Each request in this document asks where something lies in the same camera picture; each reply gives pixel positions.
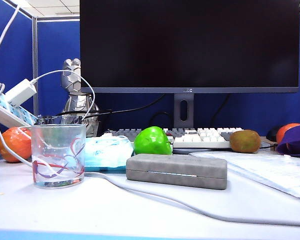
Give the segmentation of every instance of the purple bag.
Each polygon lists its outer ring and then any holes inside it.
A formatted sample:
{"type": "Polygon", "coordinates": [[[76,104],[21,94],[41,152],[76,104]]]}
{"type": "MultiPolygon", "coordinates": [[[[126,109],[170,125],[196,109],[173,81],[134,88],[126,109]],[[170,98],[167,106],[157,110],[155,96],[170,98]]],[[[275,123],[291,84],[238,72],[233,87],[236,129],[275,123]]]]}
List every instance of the purple bag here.
{"type": "Polygon", "coordinates": [[[285,132],[276,150],[279,154],[300,157],[300,125],[290,128],[285,132]]]}

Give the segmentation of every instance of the monitor screen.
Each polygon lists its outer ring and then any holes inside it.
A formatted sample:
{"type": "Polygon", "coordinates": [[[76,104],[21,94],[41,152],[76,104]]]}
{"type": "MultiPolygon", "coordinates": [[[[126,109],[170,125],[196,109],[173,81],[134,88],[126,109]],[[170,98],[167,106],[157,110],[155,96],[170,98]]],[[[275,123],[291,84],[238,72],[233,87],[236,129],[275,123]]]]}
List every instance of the monitor screen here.
{"type": "Polygon", "coordinates": [[[81,0],[81,75],[96,93],[296,92],[299,33],[299,0],[81,0]]]}

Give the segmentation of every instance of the monitor logo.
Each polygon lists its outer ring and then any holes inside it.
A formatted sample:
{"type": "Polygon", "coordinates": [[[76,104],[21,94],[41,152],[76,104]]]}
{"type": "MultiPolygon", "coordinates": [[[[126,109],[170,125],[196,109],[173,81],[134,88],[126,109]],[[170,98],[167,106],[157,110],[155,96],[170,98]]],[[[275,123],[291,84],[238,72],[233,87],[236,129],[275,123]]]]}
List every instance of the monitor logo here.
{"type": "Polygon", "coordinates": [[[183,90],[183,92],[184,93],[192,93],[192,88],[185,88],[184,90],[183,90]]]}

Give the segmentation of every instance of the mask packaging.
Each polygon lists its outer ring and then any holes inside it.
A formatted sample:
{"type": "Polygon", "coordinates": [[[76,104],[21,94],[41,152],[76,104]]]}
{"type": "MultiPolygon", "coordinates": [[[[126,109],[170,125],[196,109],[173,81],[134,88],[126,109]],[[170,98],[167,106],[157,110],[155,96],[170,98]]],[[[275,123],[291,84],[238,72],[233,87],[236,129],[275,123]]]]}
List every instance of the mask packaging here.
{"type": "Polygon", "coordinates": [[[86,172],[125,170],[134,148],[126,136],[87,137],[85,140],[86,172]]]}

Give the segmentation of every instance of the kiwi fruit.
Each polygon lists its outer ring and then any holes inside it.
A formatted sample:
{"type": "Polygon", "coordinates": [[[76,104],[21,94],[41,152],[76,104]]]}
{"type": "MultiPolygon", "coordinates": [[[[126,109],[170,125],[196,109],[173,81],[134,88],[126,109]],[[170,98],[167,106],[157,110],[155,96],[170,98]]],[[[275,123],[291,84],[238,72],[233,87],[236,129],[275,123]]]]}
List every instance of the kiwi fruit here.
{"type": "Polygon", "coordinates": [[[231,149],[238,153],[254,153],[261,146],[261,138],[256,131],[241,130],[230,135],[231,149]]]}

